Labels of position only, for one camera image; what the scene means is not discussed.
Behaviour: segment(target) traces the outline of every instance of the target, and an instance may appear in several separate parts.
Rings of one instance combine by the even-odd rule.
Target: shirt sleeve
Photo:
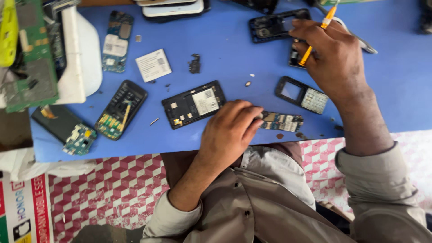
[[[146,238],[177,237],[189,230],[200,219],[203,212],[201,199],[194,210],[183,212],[171,205],[168,200],[168,192],[162,194],[156,202],[153,215],[143,231],[141,242],[145,242]]]
[[[418,193],[397,142],[381,154],[359,157],[344,149],[335,157],[345,174],[348,205],[356,219],[351,237],[358,242],[432,242],[426,214],[418,206]]]

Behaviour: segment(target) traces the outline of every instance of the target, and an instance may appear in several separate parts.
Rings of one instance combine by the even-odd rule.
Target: checkered floor mat
[[[400,142],[411,167],[411,178],[419,188],[420,206],[432,210],[432,130],[392,134]],[[334,165],[343,138],[302,141],[303,167],[307,183],[318,201],[326,200],[343,209],[348,206],[344,176]],[[83,176],[49,176],[54,239],[70,242],[88,224],[111,224],[134,229],[145,225],[155,201],[169,187],[159,154],[96,160],[95,171]]]

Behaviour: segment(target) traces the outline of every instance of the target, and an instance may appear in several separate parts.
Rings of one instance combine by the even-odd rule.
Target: hand
[[[264,122],[254,121],[262,111],[248,101],[227,102],[207,123],[193,165],[219,175],[246,150]]]
[[[320,24],[294,19],[295,28],[289,32],[306,40],[316,51],[306,62],[311,77],[336,105],[369,93],[359,40],[335,21],[325,31]],[[308,44],[297,42],[293,47],[303,56]]]

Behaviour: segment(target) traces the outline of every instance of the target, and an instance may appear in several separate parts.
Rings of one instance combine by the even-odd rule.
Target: blue table surface
[[[211,4],[212,9],[200,17],[164,24],[147,22],[141,8],[135,5],[79,8],[78,11],[98,31],[101,47],[111,11],[131,14],[135,17],[135,23],[125,72],[103,72],[103,82],[99,88],[102,94],[96,92],[87,97],[84,104],[67,107],[93,125],[123,80],[137,83],[149,95],[120,140],[111,141],[99,134],[85,156],[70,156],[62,152],[62,144],[31,121],[37,161],[56,162],[198,149],[208,118],[172,130],[161,101],[213,80],[219,80],[228,100],[244,99],[263,106],[267,111],[302,115],[305,124],[300,131],[307,139],[343,136],[342,131],[334,128],[335,125],[342,125],[342,122],[332,102],[327,103],[322,115],[317,115],[274,95],[279,78],[285,75],[318,88],[305,70],[288,66],[292,39],[253,44],[248,20],[263,14],[230,1],[211,0]],[[303,7],[306,4],[300,0],[280,0],[275,12]],[[312,8],[310,11],[314,20],[323,18],[317,9]],[[339,5],[337,10],[337,16],[355,34],[378,50],[376,55],[364,52],[365,72],[391,132],[432,128],[432,37],[417,34],[419,15],[416,1],[403,0]],[[141,42],[135,42],[136,35],[142,36]],[[155,84],[144,83],[135,59],[161,48],[165,50],[173,72],[158,78]],[[201,55],[200,74],[188,71],[187,62],[193,59],[193,53]],[[249,87],[245,87],[247,81],[252,82]],[[169,92],[165,88],[166,84],[171,84]],[[149,126],[156,118],[159,120]],[[276,138],[278,133],[285,136],[279,140]],[[301,139],[292,132],[260,129],[252,144]]]

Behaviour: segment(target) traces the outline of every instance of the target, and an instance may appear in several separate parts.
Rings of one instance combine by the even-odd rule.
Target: yellow screwdriver
[[[336,6],[339,4],[340,0],[337,0],[336,4],[328,11],[327,16],[323,19],[321,23],[321,29],[326,30],[327,26],[330,24],[331,19],[334,17],[334,14],[336,13]],[[308,60],[309,56],[311,55],[312,47],[309,46],[306,53],[303,55],[302,60],[299,62],[300,65],[304,66],[306,64],[306,61]]]

